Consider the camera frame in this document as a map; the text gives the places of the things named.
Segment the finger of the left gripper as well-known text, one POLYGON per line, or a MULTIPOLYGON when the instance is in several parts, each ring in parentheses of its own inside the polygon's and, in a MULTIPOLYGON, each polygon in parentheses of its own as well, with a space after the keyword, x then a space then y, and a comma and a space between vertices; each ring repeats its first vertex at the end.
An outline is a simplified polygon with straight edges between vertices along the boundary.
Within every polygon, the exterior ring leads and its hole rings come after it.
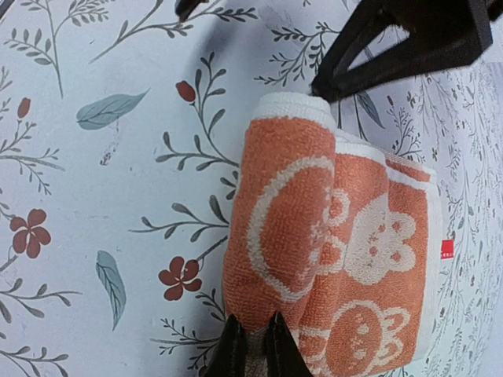
POLYGON ((494 4, 464 1, 361 1, 325 54, 310 84, 329 103, 373 87, 473 64, 492 45, 494 4), (386 28, 409 35, 364 64, 352 63, 386 28))
POLYGON ((194 9, 207 0, 177 0, 174 5, 174 12, 179 22, 185 22, 193 13, 194 9))

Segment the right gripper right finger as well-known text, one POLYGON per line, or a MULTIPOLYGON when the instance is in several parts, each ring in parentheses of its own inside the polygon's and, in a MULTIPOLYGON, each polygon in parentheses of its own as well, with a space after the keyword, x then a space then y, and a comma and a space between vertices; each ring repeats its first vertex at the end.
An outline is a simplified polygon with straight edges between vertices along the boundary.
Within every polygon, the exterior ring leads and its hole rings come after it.
POLYGON ((312 377, 280 312, 271 317, 264 347, 269 377, 312 377))

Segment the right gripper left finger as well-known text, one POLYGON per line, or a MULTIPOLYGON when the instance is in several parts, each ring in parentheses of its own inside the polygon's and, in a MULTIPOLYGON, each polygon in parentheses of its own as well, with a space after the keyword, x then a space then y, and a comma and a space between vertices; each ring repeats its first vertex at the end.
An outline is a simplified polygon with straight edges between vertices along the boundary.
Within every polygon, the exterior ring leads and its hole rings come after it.
POLYGON ((244 377, 247 356, 245 331, 233 315, 229 315, 203 377, 244 377))

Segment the orange rabbit pattern towel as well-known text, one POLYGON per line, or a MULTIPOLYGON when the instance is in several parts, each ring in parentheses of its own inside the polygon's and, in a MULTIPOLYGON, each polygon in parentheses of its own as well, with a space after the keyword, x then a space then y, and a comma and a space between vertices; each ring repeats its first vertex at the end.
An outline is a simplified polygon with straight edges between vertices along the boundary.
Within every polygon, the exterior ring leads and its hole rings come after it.
POLYGON ((378 375, 426 356, 441 264, 436 174, 336 127, 329 104, 269 93, 245 134, 226 312, 247 333, 249 376, 280 311, 311 373, 378 375))

